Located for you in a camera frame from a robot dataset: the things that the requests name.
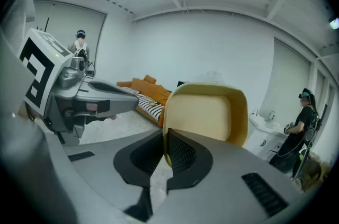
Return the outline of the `black-and-white striped blanket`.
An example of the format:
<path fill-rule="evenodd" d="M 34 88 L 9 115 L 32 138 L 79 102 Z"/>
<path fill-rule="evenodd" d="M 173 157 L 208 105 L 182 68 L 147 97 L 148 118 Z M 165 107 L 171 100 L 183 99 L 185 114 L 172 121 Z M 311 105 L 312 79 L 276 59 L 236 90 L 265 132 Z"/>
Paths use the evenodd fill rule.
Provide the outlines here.
<path fill-rule="evenodd" d="M 144 115 L 145 117 L 149 118 L 150 120 L 154 121 L 158 126 L 163 125 L 163 116 L 165 111 L 165 106 L 158 103 L 151 97 L 136 91 L 129 87 L 122 87 L 123 90 L 135 95 L 139 99 L 138 106 L 136 107 L 136 111 Z M 156 105 L 151 107 L 149 106 L 150 101 L 155 101 Z"/>

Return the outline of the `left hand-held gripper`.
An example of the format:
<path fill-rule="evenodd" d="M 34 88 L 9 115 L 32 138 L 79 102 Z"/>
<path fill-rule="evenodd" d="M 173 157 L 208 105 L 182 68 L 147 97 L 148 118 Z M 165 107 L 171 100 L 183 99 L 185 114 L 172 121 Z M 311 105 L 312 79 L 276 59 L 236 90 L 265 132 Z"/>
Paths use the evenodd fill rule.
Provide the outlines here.
<path fill-rule="evenodd" d="M 85 78 L 84 58 L 46 32 L 30 28 L 18 58 L 34 75 L 24 98 L 29 118 L 39 118 L 63 146 L 79 144 L 84 126 L 76 125 L 75 117 L 104 120 L 134 110 L 139 103 L 135 95 L 104 82 L 90 81 L 90 88 L 79 90 Z"/>

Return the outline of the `white sink cabinet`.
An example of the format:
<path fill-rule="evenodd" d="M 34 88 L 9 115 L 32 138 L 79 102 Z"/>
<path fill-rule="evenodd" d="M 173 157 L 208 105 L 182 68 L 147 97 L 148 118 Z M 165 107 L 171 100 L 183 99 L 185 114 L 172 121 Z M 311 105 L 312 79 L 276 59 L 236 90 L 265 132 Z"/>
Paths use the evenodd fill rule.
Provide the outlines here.
<path fill-rule="evenodd" d="M 252 113 L 248 123 L 248 139 L 244 148 L 252 154 L 269 162 L 287 139 L 283 128 L 274 121 Z"/>

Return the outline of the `orange sofa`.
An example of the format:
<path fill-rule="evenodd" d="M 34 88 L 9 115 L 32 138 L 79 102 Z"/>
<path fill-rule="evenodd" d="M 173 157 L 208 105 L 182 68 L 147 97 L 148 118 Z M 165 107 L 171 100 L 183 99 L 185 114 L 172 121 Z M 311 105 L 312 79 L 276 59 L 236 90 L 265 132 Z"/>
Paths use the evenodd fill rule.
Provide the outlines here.
<path fill-rule="evenodd" d="M 171 94 L 171 92 L 166 90 L 162 85 L 157 85 L 156 79 L 150 77 L 149 75 L 146 75 L 144 79 L 133 78 L 132 81 L 129 81 L 129 82 L 117 82 L 116 85 L 121 88 L 129 87 L 136 91 L 139 91 L 151 97 L 152 99 L 154 99 L 155 101 L 157 101 L 158 103 L 164 106 L 166 105 L 166 102 Z"/>

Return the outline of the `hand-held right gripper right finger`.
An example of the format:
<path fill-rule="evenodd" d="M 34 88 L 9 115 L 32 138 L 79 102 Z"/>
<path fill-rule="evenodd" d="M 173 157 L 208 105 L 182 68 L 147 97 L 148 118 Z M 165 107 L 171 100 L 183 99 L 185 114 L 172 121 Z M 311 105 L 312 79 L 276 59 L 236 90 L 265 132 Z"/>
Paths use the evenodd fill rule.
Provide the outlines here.
<path fill-rule="evenodd" d="M 169 129 L 167 152 L 156 224 L 286 224 L 305 206 L 286 175 L 240 146 Z"/>

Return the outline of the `white roller blind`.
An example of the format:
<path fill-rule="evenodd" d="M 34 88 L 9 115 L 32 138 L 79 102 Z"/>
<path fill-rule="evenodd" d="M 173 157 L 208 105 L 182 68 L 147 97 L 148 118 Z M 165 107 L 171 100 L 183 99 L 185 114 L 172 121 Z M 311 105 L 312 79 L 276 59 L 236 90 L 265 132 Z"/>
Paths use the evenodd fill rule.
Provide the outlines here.
<path fill-rule="evenodd" d="M 301 111 L 298 95 L 308 85 L 310 63 L 300 54 L 274 41 L 273 65 L 267 91 L 259 110 L 262 117 L 275 112 L 281 126 L 296 119 Z"/>
<path fill-rule="evenodd" d="M 90 61 L 95 62 L 97 45 L 106 15 L 84 7 L 51 1 L 34 1 L 35 19 L 25 25 L 51 34 L 67 47 L 76 39 L 76 32 L 86 33 L 85 42 L 90 49 Z"/>

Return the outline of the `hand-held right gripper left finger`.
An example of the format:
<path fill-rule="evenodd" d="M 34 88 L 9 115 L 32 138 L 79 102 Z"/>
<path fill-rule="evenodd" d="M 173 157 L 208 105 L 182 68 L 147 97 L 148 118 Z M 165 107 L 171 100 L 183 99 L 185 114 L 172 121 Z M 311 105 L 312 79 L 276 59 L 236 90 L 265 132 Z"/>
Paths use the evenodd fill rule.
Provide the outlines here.
<path fill-rule="evenodd" d="M 64 147 L 46 135 L 74 224 L 146 224 L 153 216 L 150 178 L 163 156 L 162 131 Z"/>

